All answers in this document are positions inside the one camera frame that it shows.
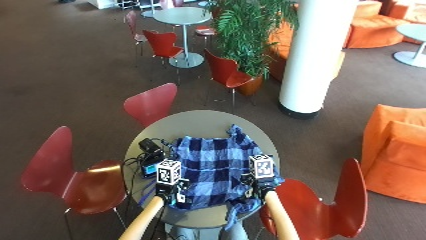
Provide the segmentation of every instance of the cloth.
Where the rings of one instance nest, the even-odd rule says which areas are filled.
[[[241,174],[249,173],[249,156],[262,151],[237,125],[226,131],[229,138],[194,138],[185,136],[173,142],[177,160],[181,161],[181,177],[190,186],[181,192],[186,202],[170,207],[194,210],[214,205],[230,204],[228,225],[237,222],[237,215],[253,211],[261,205],[259,199],[243,199],[250,186],[240,182]],[[278,182],[283,180],[274,169]]]

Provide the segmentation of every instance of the small round table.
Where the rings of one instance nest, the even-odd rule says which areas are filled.
[[[401,51],[394,53],[394,58],[415,67],[426,68],[426,55],[423,54],[426,45],[426,24],[402,24],[397,26],[397,31],[406,37],[423,42],[417,52]]]
[[[243,118],[232,115],[225,112],[210,111],[210,110],[194,110],[188,112],[181,112],[173,114],[152,125],[149,125],[142,132],[134,138],[125,159],[136,157],[142,151],[138,147],[138,142],[145,138],[160,138],[172,142],[174,139],[192,136],[202,138],[228,138],[226,130],[230,128],[232,124],[236,124],[241,127],[242,132],[251,138],[251,140],[259,146],[265,154],[273,155],[275,166],[279,169],[279,157],[278,152],[274,147],[271,140],[263,131],[247,120]],[[126,186],[132,187],[132,197],[136,202],[141,199],[141,193],[145,186],[152,181],[150,179],[145,180],[137,174],[133,178],[133,173],[137,166],[124,165],[124,180]],[[148,197],[145,204],[149,203],[152,195]],[[238,216],[238,219],[245,219],[249,217],[258,209],[253,212]],[[170,207],[166,207],[164,210],[161,220],[174,226],[186,227],[186,228],[216,228],[226,225],[226,216],[228,207],[226,205],[214,206],[210,208],[204,208],[192,211],[180,211]]]
[[[182,25],[184,30],[184,53],[177,55],[177,63],[174,59],[169,60],[170,65],[178,68],[192,68],[198,66],[204,58],[198,53],[188,52],[188,37],[186,37],[186,26],[190,24],[198,24],[209,21],[212,14],[204,8],[197,7],[177,7],[164,9],[154,12],[154,19],[158,22]]]

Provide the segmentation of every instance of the chair leg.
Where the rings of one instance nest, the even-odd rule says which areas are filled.
[[[206,84],[206,85],[208,85],[208,90],[206,90],[206,92],[205,92],[204,106],[208,105],[208,99],[209,99],[209,94],[210,94],[210,88],[209,88],[209,85],[210,85],[210,84]]]
[[[255,93],[253,93],[253,95],[251,95],[251,96],[249,96],[249,98],[250,98],[250,102],[251,102],[251,105],[253,105],[253,106],[255,106],[254,96],[255,96]]]
[[[141,56],[144,56],[144,43],[141,43]]]
[[[234,105],[236,105],[236,89],[232,89],[232,114],[234,113]]]
[[[117,208],[114,207],[112,210],[114,210],[114,212],[116,212],[116,214],[117,214],[117,217],[118,217],[118,220],[120,220],[120,222],[121,222],[121,224],[122,224],[122,227],[124,227],[124,229],[126,229],[128,227],[125,226],[125,223],[124,223],[122,218],[121,218],[121,216],[120,216],[120,214],[118,214]]]
[[[174,58],[174,65],[176,65],[176,74],[177,74],[177,86],[180,86],[181,85],[181,77],[178,75],[177,58]]]
[[[137,44],[138,42],[134,44],[134,67],[137,67]]]
[[[69,222],[68,222],[68,217],[66,217],[66,213],[70,211],[70,208],[68,208],[64,212],[64,218],[65,218],[65,223],[66,223],[66,229],[68,229],[68,236],[69,239],[72,240],[72,233],[70,233],[70,227],[69,227]]]

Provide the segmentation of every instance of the pillar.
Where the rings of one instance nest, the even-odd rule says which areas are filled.
[[[299,0],[279,92],[279,108],[297,119],[315,117],[333,79],[358,0]]]

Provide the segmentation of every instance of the fiducial marker cube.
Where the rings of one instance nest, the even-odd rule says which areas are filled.
[[[274,160],[265,154],[249,157],[250,172],[255,179],[274,177]]]
[[[157,165],[157,183],[174,185],[181,178],[181,162],[165,159]]]

